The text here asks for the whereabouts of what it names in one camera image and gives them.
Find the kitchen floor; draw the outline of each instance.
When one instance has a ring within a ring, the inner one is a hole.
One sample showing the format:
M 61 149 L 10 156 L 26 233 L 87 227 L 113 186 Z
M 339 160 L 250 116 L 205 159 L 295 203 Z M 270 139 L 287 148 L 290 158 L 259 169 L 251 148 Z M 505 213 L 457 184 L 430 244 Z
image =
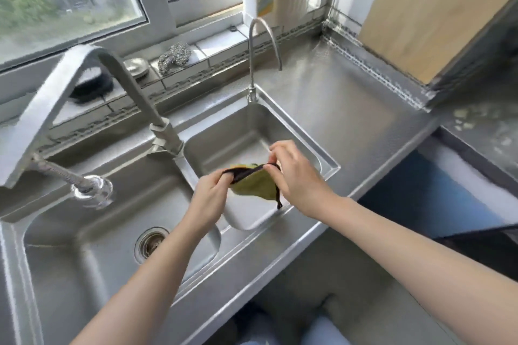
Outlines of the kitchen floor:
M 352 345 L 460 345 L 390 274 L 329 229 L 269 283 L 254 301 L 277 323 L 283 345 L 297 345 L 315 307 L 337 297 L 330 314 Z M 206 345 L 234 345 L 232 320 Z

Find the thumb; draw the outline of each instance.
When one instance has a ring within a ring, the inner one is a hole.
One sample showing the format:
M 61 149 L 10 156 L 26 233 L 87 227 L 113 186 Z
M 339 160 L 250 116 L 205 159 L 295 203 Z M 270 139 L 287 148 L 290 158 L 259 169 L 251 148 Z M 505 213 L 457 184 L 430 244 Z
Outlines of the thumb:
M 234 180 L 234 174 L 232 174 L 231 172 L 229 173 L 224 173 L 220 179 L 218 180 L 217 182 L 217 186 L 218 187 L 221 187 L 221 188 L 224 188 L 225 190 L 229 188 L 230 186 L 230 183 L 232 183 L 232 181 Z
M 286 183 L 286 179 L 284 178 L 284 175 L 282 172 L 275 166 L 271 164 L 266 164 L 263 166 L 263 169 L 268 172 L 268 174 L 271 176 L 271 178 L 274 180 L 277 187 L 279 187 L 279 190 L 286 195 L 286 193 L 289 191 L 288 183 Z

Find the blue panel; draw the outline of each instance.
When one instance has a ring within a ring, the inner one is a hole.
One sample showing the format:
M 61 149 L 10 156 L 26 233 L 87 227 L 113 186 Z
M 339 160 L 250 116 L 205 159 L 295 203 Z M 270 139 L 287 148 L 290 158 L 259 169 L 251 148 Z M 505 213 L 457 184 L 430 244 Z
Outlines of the blue panel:
M 486 205 L 417 151 L 359 202 L 433 238 L 505 225 Z

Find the person's left hand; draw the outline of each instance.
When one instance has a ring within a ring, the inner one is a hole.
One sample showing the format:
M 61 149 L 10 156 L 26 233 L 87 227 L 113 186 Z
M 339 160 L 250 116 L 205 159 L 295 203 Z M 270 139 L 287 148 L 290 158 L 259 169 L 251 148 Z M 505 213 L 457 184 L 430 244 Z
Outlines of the person's left hand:
M 232 173 L 214 171 L 198 180 L 194 195 L 184 220 L 199 230 L 203 236 L 209 232 L 223 213 L 227 191 L 234 179 Z

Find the wooden board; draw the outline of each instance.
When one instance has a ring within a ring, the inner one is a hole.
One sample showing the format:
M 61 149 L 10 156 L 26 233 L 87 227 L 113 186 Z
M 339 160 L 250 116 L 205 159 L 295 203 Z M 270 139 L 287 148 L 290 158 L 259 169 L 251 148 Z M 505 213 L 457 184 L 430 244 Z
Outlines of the wooden board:
M 359 40 L 424 84 L 509 0 L 375 0 Z

